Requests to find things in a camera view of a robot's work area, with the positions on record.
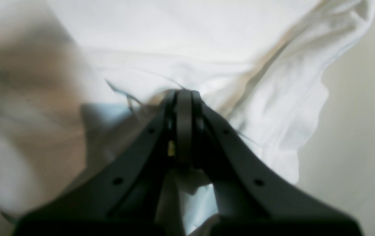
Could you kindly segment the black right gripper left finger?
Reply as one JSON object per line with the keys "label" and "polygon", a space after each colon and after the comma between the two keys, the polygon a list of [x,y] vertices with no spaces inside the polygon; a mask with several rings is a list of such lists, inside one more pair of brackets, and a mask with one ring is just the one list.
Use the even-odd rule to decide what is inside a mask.
{"label": "black right gripper left finger", "polygon": [[126,151],[92,179],[19,220],[14,236],[166,236],[155,216],[167,171],[176,163],[171,90]]}

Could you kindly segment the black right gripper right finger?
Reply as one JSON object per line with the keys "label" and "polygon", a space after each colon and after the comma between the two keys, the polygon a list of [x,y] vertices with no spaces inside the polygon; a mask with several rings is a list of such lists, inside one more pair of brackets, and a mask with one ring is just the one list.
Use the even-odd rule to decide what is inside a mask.
{"label": "black right gripper right finger", "polygon": [[235,130],[188,92],[190,161],[210,178],[218,223],[211,236],[361,236],[355,219],[274,173]]}

